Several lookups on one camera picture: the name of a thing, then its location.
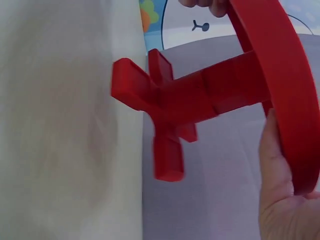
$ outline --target red curved ring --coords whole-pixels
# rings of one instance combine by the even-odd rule
[[[320,170],[320,112],[301,42],[278,0],[230,0],[244,52],[254,50],[275,108],[296,195],[314,190]]]

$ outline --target cartoon illustration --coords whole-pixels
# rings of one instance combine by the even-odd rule
[[[320,35],[320,0],[279,0],[298,34]],[[213,17],[208,8],[182,6],[177,0],[140,0],[147,51],[235,35],[228,18]]]
[[[207,23],[207,22],[204,23],[202,26],[200,26],[200,25],[197,24],[196,20],[193,20],[193,24],[194,24],[194,26],[192,28],[192,31],[194,31],[196,28],[200,28],[200,29],[202,29],[203,32],[206,32],[210,28],[210,24]]]
[[[140,13],[143,32],[146,33],[150,24],[155,24],[159,20],[159,15],[155,12],[155,5],[152,0],[144,0],[140,3]]]

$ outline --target gray surface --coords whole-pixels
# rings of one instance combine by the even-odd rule
[[[315,78],[320,77],[320,37],[302,35]],[[165,50],[174,77],[241,54],[235,36],[205,39]],[[197,125],[199,140],[183,142],[186,177],[153,177],[154,127],[143,126],[144,240],[257,240],[260,172],[258,143],[265,118],[259,104]]]

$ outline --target plastic toy part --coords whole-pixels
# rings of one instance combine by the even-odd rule
[[[197,140],[195,123],[257,103],[275,108],[296,195],[313,191],[320,170],[320,112],[307,57],[278,0],[230,0],[228,16],[244,53],[174,80],[157,50],[146,74],[131,60],[113,65],[111,95],[153,120],[155,177],[184,176],[179,140]]]

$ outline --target white cloth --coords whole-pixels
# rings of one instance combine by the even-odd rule
[[[142,239],[142,115],[109,85],[145,55],[137,0],[0,0],[0,239]]]

